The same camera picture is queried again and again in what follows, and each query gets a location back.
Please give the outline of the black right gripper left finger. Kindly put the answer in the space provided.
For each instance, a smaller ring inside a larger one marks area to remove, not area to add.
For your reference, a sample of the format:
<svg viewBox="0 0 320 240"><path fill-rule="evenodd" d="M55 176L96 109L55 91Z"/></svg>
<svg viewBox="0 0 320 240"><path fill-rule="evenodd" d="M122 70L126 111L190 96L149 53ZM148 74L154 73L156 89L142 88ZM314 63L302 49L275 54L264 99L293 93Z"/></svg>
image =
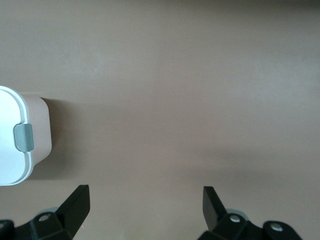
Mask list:
<svg viewBox="0 0 320 240"><path fill-rule="evenodd" d="M16 240L72 240L90 212L90 188L79 185L56 211L36 215L14 230Z"/></svg>

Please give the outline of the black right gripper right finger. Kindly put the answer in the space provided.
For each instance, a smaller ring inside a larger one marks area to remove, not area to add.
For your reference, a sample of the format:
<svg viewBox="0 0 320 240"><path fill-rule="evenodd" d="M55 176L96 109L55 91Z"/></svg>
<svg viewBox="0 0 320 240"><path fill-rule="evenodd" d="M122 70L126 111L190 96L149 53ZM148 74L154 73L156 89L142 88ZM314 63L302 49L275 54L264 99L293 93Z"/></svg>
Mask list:
<svg viewBox="0 0 320 240"><path fill-rule="evenodd" d="M288 224L266 221L262 227L254 225L240 211L227 211L212 186L205 186L202 212L208 230L200 240L300 240L300 235Z"/></svg>

